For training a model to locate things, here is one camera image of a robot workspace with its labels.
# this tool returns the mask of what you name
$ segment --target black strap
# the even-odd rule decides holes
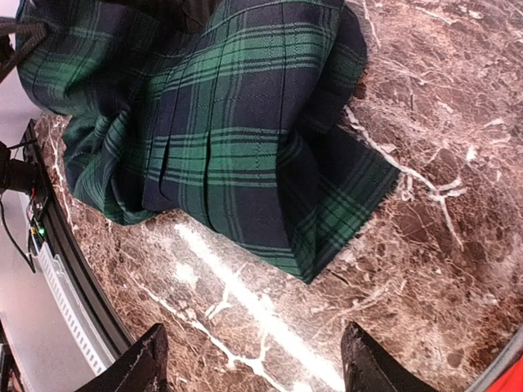
[[[12,49],[9,34],[27,36],[24,45]],[[0,18],[0,83],[43,41],[46,29],[43,23],[17,23],[15,19]]]

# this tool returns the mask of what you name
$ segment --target plaid kilt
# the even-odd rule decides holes
[[[114,222],[181,208],[309,283],[396,183],[336,126],[366,62],[342,0],[223,0],[196,35],[97,0],[17,18],[47,26],[19,74],[72,116],[71,193]]]

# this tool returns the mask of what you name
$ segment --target black cable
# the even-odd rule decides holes
[[[1,196],[0,196],[0,217],[2,218],[2,225],[3,225],[3,228],[6,230],[7,237],[9,237],[9,239],[11,240],[11,243],[14,245],[14,247],[20,253],[20,255],[24,258],[24,260],[27,263],[27,265],[29,266],[29,268],[33,271],[34,274],[36,274],[36,269],[34,268],[33,258],[31,257],[31,260],[30,260],[27,257],[27,255],[25,255],[25,253],[18,246],[18,243],[16,243],[15,239],[11,235],[11,232],[7,228],[6,213],[4,212],[4,209],[3,209],[3,202],[2,202],[2,197]]]

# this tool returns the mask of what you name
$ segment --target marble countertop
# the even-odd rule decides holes
[[[404,173],[310,285],[174,211],[120,227],[71,198],[67,120],[38,138],[74,234],[134,336],[165,323],[176,391],[343,391],[358,322],[417,376],[460,391],[523,313],[523,5],[351,3],[369,43],[355,132]]]

